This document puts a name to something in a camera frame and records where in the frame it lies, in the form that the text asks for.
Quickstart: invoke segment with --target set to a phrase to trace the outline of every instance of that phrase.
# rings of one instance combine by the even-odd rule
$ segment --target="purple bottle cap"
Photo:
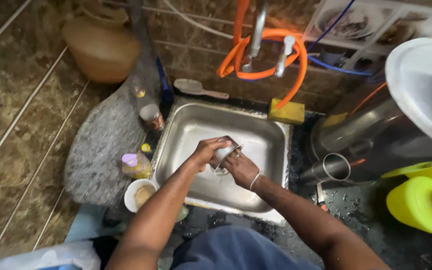
[[[124,154],[121,161],[126,163],[129,167],[135,167],[138,164],[138,155],[136,154]]]

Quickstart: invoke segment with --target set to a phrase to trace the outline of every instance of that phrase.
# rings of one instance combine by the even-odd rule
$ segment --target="yellow sponge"
[[[292,124],[300,125],[304,122],[304,104],[296,102],[288,102],[281,109],[277,109],[276,105],[281,101],[273,98],[271,108],[269,109],[268,119]]]

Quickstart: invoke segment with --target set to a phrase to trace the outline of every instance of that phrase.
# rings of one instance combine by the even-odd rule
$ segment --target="hand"
[[[226,148],[231,145],[231,141],[218,142],[220,138],[212,138],[199,142],[194,153],[188,158],[188,161],[193,162],[198,166],[200,172],[204,172],[206,164],[213,157],[214,150]]]
[[[249,190],[251,182],[259,172],[258,166],[241,150],[236,149],[223,161],[223,166],[233,175],[234,181],[240,187]]]

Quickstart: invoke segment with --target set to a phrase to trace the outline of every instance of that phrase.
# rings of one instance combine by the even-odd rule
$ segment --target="dishwashing liquid bottle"
[[[142,153],[124,154],[122,171],[134,179],[149,178],[151,175],[151,162]]]

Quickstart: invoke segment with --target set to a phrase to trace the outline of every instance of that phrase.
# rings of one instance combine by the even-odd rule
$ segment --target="tap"
[[[294,37],[291,35],[288,35],[284,38],[283,42],[284,45],[281,48],[281,54],[279,54],[276,70],[274,71],[274,76],[278,78],[281,78],[284,75],[286,58],[291,54],[291,52],[293,52],[293,45],[296,40],[294,40]]]
[[[267,0],[258,0],[255,10],[255,17],[252,23],[252,35],[249,39],[249,52],[243,57],[243,72],[251,72],[252,59],[258,56],[261,48],[263,28],[265,27],[266,13],[268,9]]]

